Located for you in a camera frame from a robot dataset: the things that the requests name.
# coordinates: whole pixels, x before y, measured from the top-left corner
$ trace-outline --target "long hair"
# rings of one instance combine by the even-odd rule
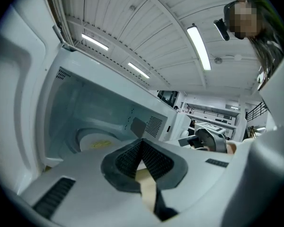
[[[255,37],[249,37],[264,71],[264,83],[274,73],[284,57],[284,25],[266,0],[252,0],[263,29]]]

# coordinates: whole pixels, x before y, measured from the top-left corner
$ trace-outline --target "black fabric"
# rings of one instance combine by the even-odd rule
[[[175,211],[174,209],[166,207],[161,191],[158,188],[157,188],[157,194],[156,194],[154,214],[161,221],[165,221],[178,214],[178,212]]]

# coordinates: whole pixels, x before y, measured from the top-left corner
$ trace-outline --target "vent slot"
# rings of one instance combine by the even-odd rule
[[[222,166],[222,167],[228,166],[227,162],[218,161],[218,160],[214,160],[214,159],[208,159],[208,160],[206,160],[206,162],[209,163],[209,164],[216,165],[216,166]]]
[[[76,181],[61,178],[51,189],[35,204],[34,210],[44,218],[50,219],[58,206],[66,197]]]
[[[146,132],[148,132],[151,136],[156,137],[157,133],[161,127],[162,120],[158,119],[154,116],[151,116],[151,119],[147,123]]]
[[[64,70],[62,69],[59,69],[57,75],[56,75],[56,78],[60,79],[60,80],[63,80],[65,77],[71,77],[71,75],[67,72],[65,72]]]

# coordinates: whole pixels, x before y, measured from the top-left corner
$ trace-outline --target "ceiling light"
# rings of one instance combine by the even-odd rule
[[[137,72],[139,72],[140,74],[142,74],[143,76],[145,76],[146,78],[150,78],[149,76],[147,76],[143,71],[141,71],[140,69],[136,68],[133,64],[128,63],[129,66],[131,66],[132,68],[134,68]]]
[[[82,34],[82,38],[87,39],[88,41],[91,41],[92,43],[96,44],[97,46],[100,46],[101,48],[103,48],[104,50],[108,51],[108,47],[101,44],[100,42],[98,42],[97,40],[94,40],[88,36],[86,36],[85,34]]]
[[[192,26],[192,27],[187,29],[187,32],[188,32],[190,38],[192,39],[192,41],[194,42],[194,45],[195,45],[195,47],[198,51],[198,54],[199,54],[199,57],[200,57],[200,60],[202,62],[204,70],[211,70],[212,68],[210,66],[208,54],[206,52],[205,45],[203,43],[203,40],[200,36],[200,33],[199,33],[197,27]]]

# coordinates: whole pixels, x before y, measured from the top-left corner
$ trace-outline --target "machine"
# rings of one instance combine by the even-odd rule
[[[247,225],[284,184],[284,59],[260,93],[277,128],[235,155],[208,123],[191,140],[215,151],[169,144],[185,117],[74,51],[46,0],[16,0],[0,24],[0,184],[38,226]],[[141,162],[153,212],[134,178]]]

